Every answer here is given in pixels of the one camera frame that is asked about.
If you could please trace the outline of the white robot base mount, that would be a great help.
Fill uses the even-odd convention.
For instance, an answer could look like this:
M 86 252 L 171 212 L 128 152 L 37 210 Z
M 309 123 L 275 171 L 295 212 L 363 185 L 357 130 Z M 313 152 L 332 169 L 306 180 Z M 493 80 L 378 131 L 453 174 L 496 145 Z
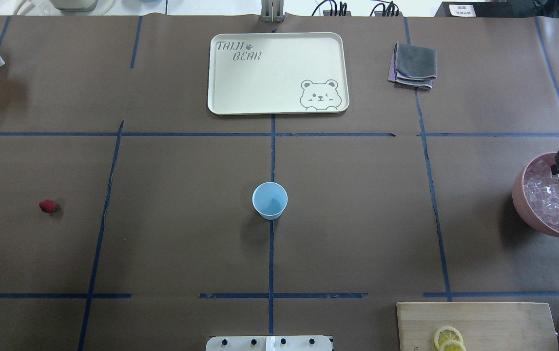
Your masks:
M 211 337 L 206 351 L 333 351 L 332 337 L 325 335 L 261 335 Z

